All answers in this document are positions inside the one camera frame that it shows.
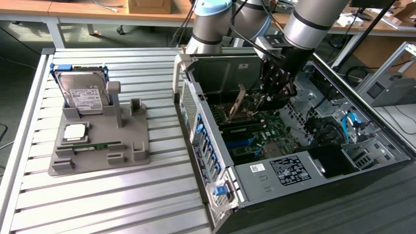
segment motherboard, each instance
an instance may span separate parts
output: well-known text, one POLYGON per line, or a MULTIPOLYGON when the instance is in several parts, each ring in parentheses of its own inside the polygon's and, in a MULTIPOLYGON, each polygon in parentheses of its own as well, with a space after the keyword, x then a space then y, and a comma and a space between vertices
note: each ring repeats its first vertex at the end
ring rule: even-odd
POLYGON ((251 112, 242 107, 230 119, 232 106, 234 103, 222 103, 210 108, 235 165, 292 154, 300 145, 279 117, 279 111, 251 112))

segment gray floor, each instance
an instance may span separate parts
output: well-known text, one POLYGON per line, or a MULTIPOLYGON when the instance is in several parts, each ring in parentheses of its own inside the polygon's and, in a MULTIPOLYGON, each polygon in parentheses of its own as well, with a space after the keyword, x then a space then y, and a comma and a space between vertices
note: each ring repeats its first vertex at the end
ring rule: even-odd
MULTIPOLYGON (((43 48, 54 47, 44 23, 22 22, 20 24, 12 24, 8 21, 0 21, 0 27, 38 52, 42 52, 43 48)), ((62 28, 68 48, 166 47, 175 31, 175 28, 167 27, 156 27, 152 30, 151 27, 126 26, 124 31, 127 34, 122 36, 116 32, 118 25, 95 25, 95 30, 102 33, 100 36, 95 37, 88 35, 87 25, 64 24, 62 28)), ((332 47, 328 45, 328 41, 324 41, 318 53, 327 59, 331 52, 332 47)), ((0 31, 0 57, 34 67, 36 67, 39 61, 39 55, 24 48, 3 31, 0 31)), ((348 66, 356 64, 360 64, 360 62, 351 58, 348 66)), ((35 70, 0 58, 0 71, 0 123, 8 126, 8 132, 0 143, 2 146, 15 140, 35 70)), ((12 147, 7 147, 0 150, 0 165, 7 164, 11 149, 12 147)))

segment open computer chassis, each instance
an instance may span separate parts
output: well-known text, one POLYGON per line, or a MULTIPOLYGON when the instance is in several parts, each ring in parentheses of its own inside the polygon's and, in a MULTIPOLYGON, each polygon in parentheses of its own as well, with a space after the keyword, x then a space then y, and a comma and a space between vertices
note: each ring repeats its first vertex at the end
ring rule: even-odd
POLYGON ((176 70, 186 74, 182 88, 174 80, 175 103, 214 233, 344 196, 414 158, 392 126, 316 55, 298 74, 298 95, 259 112, 258 55, 180 57, 176 70))

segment metal table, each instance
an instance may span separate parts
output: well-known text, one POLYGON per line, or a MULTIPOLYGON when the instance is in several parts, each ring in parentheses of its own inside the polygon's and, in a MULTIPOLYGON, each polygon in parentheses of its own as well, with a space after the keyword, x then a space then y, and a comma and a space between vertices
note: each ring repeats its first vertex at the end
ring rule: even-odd
MULTIPOLYGON (((0 185, 2 234, 210 233, 171 100, 174 57, 179 53, 179 49, 166 48, 58 49, 42 56, 0 185), (144 99, 150 107, 148 165, 48 176, 63 103, 48 73, 51 62, 106 63, 111 80, 123 84, 120 100, 144 99)), ((318 205, 295 207, 298 211, 239 233, 415 233, 415 172, 412 163, 352 194, 318 194, 308 198, 323 200, 318 205)))
POLYGON ((179 49, 58 49, 43 55, 0 187, 2 233, 210 233, 172 102, 179 49), (139 97, 148 111, 152 162, 48 176, 63 97, 50 64, 110 68, 120 102, 139 97))

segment wooden desk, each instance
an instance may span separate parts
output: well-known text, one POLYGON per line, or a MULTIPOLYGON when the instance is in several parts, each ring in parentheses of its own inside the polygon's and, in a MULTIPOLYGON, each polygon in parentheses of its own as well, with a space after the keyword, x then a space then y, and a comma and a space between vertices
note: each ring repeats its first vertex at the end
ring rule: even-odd
POLYGON ((52 0, 0 0, 0 14, 47 16, 52 0))
POLYGON ((130 19, 130 20, 184 21, 191 8, 190 0, 172 0, 171 14, 130 14, 130 10, 127 8, 127 0, 100 0, 100 3, 103 5, 123 4, 126 7, 116 8, 119 12, 114 12, 103 7, 99 7, 92 2, 92 0, 75 0, 71 3, 52 2, 50 7, 50 16, 130 19))
MULTIPOLYGON (((127 4, 127 0, 100 0, 103 4, 119 5, 127 4)), ((60 23, 88 24, 88 30, 92 33, 92 24, 124 24, 140 26, 166 26, 178 27, 183 23, 188 10, 191 8, 190 0, 174 0, 172 14, 130 14, 127 8, 118 8, 119 12, 94 4, 92 0, 74 0, 71 3, 55 2, 51 0, 0 0, 0 20, 38 21, 48 26, 56 48, 64 48, 64 37, 60 30, 60 23)), ((290 15, 275 14, 276 20, 286 25, 290 15)), ((194 26, 195 16, 191 18, 188 27, 194 26)), ((339 56, 338 61, 347 54, 358 38, 363 34, 371 22, 364 22, 363 26, 354 26, 348 32, 354 37, 339 56)), ((344 34, 348 27, 335 24, 330 30, 331 34, 344 34)), ((415 32, 399 31, 380 22, 371 35, 391 37, 416 37, 415 32)))

